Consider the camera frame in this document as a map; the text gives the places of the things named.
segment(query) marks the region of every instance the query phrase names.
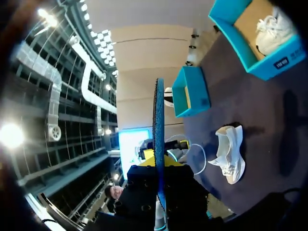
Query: blue shoe box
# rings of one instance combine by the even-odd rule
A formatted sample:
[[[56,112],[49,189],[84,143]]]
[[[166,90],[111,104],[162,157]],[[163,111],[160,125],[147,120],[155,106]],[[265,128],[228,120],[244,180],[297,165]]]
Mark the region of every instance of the blue shoe box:
[[[209,18],[233,46],[246,72],[268,80],[306,57],[298,35],[292,36],[273,53],[258,61],[242,34],[233,25],[252,0],[216,0]]]
[[[187,102],[185,87],[190,101]],[[176,117],[193,116],[210,108],[205,79],[201,68],[184,66],[172,85],[172,97]]]

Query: wall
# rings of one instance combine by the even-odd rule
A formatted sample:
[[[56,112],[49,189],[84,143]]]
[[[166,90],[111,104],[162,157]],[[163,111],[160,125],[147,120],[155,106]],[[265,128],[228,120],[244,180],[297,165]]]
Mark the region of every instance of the wall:
[[[94,32],[140,24],[169,24],[212,29],[208,19],[215,0],[86,1]]]
[[[188,56],[192,28],[141,25],[112,30],[117,80],[117,121],[120,130],[149,128],[153,123],[156,79],[172,86]],[[165,107],[166,135],[182,133],[181,118]]]

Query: air duct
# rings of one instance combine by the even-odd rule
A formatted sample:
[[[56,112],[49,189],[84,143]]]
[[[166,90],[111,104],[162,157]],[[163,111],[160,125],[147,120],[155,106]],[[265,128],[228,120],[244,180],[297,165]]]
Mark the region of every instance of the air duct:
[[[98,106],[102,109],[105,109],[111,113],[116,114],[116,107],[112,104],[108,103],[107,101],[103,100],[93,92],[89,90],[89,81],[91,71],[93,71],[101,80],[104,79],[104,74],[98,66],[91,60],[87,52],[83,49],[83,47],[79,43],[75,43],[72,45],[72,49],[83,59],[86,63],[82,81],[81,81],[81,93],[83,98],[88,101],[89,103]]]
[[[62,78],[59,71],[38,55],[26,42],[21,44],[16,58],[23,65],[52,82],[47,118],[47,134],[48,141],[59,141],[61,138],[61,129],[58,126],[59,100],[62,87]]]

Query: screen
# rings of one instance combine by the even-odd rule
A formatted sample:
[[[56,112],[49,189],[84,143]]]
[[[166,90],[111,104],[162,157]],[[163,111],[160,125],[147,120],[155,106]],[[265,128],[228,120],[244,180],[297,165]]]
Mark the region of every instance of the screen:
[[[125,130],[119,132],[119,145],[123,177],[127,180],[127,172],[132,165],[140,164],[136,155],[136,147],[150,138],[149,130]]]

